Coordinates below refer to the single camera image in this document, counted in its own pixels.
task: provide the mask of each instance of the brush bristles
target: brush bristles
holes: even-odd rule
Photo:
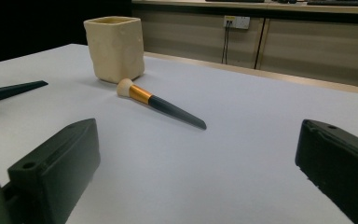
[[[130,97],[130,86],[133,82],[129,78],[122,79],[117,85],[117,95]]]

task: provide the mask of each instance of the makeup brush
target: makeup brush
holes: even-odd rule
[[[172,105],[171,103],[153,95],[152,93],[136,86],[128,79],[122,79],[117,85],[117,94],[119,96],[127,96],[134,100],[137,100],[146,105],[150,105],[158,111],[171,115],[177,119],[193,124],[201,129],[206,129],[206,124],[202,119],[199,119],[185,110]]]
[[[45,81],[36,81],[36,82],[29,82],[14,86],[7,86],[7,87],[1,87],[0,88],[0,100],[5,99],[10,96],[14,96],[26,91],[31,91],[33,89],[46,86],[48,85]]]

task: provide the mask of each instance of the hole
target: hole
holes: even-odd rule
[[[27,163],[25,163],[23,166],[22,166],[22,168],[23,169],[31,169],[31,168],[33,168],[35,166],[35,163],[34,162],[27,162]]]

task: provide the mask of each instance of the dark background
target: dark background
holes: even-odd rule
[[[131,0],[0,2],[0,61],[67,44],[87,45],[83,21],[131,16]]]

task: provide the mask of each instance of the gold ferrule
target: gold ferrule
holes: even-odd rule
[[[139,102],[142,102],[144,104],[149,103],[149,98],[152,96],[152,93],[136,86],[132,85],[130,86],[130,98],[137,100]]]

